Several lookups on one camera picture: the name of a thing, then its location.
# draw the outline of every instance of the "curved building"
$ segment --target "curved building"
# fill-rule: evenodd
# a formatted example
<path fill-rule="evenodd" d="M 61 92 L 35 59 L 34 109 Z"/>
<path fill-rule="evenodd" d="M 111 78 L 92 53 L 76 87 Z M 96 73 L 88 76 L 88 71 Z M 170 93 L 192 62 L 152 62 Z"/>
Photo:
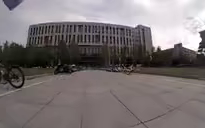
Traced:
<path fill-rule="evenodd" d="M 58 46 L 63 40 L 69 45 L 77 43 L 81 54 L 98 54 L 106 44 L 111 49 L 127 47 L 130 55 L 133 47 L 142 46 L 144 52 L 151 52 L 152 37 L 149 27 L 136 27 L 95 22 L 51 22 L 30 25 L 27 46 Z"/>

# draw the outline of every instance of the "curb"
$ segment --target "curb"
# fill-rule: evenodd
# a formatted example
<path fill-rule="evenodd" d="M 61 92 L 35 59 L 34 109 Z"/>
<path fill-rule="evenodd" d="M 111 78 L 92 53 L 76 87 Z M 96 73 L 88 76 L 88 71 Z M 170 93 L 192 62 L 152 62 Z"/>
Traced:
<path fill-rule="evenodd" d="M 41 75 L 34 75 L 34 76 L 25 76 L 26 80 L 32 80 L 35 78 L 39 78 L 39 77 L 44 77 L 44 76 L 49 76 L 49 75 L 53 75 L 53 73 L 46 73 L 46 74 L 41 74 Z"/>
<path fill-rule="evenodd" d="M 196 77 L 196 76 L 179 76 L 179 75 L 172 75 L 172 74 L 159 74 L 159 73 L 144 73 L 144 72 L 134 72 L 138 74 L 148 74 L 148 75 L 158 75 L 158 76 L 167 76 L 167 77 L 176 77 L 176 78 L 185 78 L 185 79 L 194 79 L 194 80 L 204 80 L 205 77 Z"/>

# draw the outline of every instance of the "road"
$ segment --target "road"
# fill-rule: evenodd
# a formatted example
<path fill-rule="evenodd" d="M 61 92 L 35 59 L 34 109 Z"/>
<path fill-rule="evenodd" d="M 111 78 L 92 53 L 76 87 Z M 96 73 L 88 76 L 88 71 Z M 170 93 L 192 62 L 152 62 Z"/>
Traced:
<path fill-rule="evenodd" d="M 0 86 L 0 128 L 205 128 L 205 81 L 82 71 Z"/>

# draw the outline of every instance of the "cloud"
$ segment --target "cloud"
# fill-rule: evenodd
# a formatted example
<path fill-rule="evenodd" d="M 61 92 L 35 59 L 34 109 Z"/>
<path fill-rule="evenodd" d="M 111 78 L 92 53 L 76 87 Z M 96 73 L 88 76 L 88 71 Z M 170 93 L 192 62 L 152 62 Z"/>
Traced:
<path fill-rule="evenodd" d="M 205 0 L 24 0 L 12 12 L 0 0 L 0 44 L 5 40 L 26 44 L 30 24 L 96 21 L 147 25 L 155 46 L 183 42 L 196 49 L 200 38 L 197 29 L 192 30 L 198 17 L 205 20 Z"/>

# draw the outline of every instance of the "bicycle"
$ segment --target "bicycle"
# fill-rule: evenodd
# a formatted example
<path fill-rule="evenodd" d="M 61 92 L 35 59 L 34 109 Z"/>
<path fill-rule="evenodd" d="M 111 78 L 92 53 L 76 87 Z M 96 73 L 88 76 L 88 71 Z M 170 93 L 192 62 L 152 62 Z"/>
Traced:
<path fill-rule="evenodd" d="M 19 66 L 5 66 L 0 63 L 0 83 L 2 79 L 5 81 L 4 84 L 9 83 L 17 89 L 23 87 L 25 82 L 24 73 Z"/>

